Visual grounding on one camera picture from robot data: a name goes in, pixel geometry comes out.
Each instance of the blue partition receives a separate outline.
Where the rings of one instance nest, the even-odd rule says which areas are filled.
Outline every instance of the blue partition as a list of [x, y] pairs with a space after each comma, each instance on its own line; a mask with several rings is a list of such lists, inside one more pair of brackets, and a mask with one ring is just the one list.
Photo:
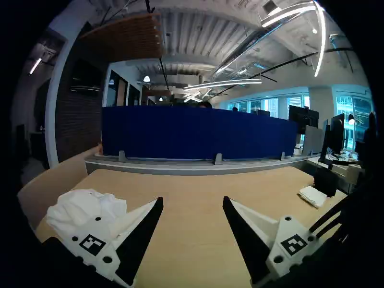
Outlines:
[[167, 159], [257, 159], [293, 155], [295, 122], [191, 107], [102, 108], [105, 155]]

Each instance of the folded towel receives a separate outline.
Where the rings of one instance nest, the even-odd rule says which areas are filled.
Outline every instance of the folded towel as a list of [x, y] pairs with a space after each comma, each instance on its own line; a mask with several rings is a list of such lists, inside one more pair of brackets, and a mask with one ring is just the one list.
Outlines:
[[47, 223], [59, 235], [70, 236], [79, 226], [97, 216], [114, 223], [127, 214], [125, 200], [93, 189], [78, 189], [61, 195], [57, 204], [48, 208]]
[[327, 199], [327, 195], [318, 191], [312, 186], [308, 186], [301, 189], [298, 195], [316, 208], [323, 206], [324, 202]]

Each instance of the wooden ceiling panel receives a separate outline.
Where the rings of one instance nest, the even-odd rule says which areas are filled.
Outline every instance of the wooden ceiling panel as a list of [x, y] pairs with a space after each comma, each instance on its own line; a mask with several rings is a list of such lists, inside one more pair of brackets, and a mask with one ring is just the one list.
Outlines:
[[110, 62], [161, 58], [163, 47], [156, 16], [159, 14], [124, 18], [85, 33], [80, 40]]

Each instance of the wooden table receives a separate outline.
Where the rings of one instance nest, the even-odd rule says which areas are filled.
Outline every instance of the wooden table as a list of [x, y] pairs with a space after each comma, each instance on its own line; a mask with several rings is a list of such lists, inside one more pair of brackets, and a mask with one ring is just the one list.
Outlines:
[[[76, 189], [127, 200], [133, 210], [158, 196], [164, 210], [137, 273], [137, 287], [249, 288], [250, 275], [225, 217], [223, 196], [274, 219], [293, 215], [309, 227], [345, 195], [337, 191], [316, 209], [296, 194], [313, 177], [293, 167], [252, 173], [171, 176], [96, 170]], [[39, 224], [41, 241], [56, 233]]]

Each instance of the window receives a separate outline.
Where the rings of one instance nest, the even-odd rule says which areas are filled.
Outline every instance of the window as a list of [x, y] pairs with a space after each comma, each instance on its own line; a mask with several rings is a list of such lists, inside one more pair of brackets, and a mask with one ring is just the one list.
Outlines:
[[230, 103], [227, 105], [227, 110], [232, 110], [235, 107], [235, 103]]
[[239, 112], [247, 112], [247, 102], [240, 102], [238, 109]]
[[[344, 139], [348, 142], [344, 147], [350, 150], [355, 148], [355, 141], [363, 141], [364, 132], [368, 128], [368, 117], [372, 111], [372, 102], [358, 96], [337, 96], [336, 115], [344, 114]], [[348, 116], [352, 114], [355, 124], [348, 123]]]
[[251, 113], [252, 111], [261, 110], [261, 100], [253, 100], [251, 103]]
[[296, 97], [287, 97], [287, 110], [289, 115], [289, 106], [297, 106], [297, 107], [304, 107], [307, 106], [309, 109], [311, 109], [310, 103], [309, 103], [309, 96], [306, 95], [300, 95]]
[[263, 110], [269, 111], [271, 117], [278, 118], [279, 102], [278, 98], [264, 99]]

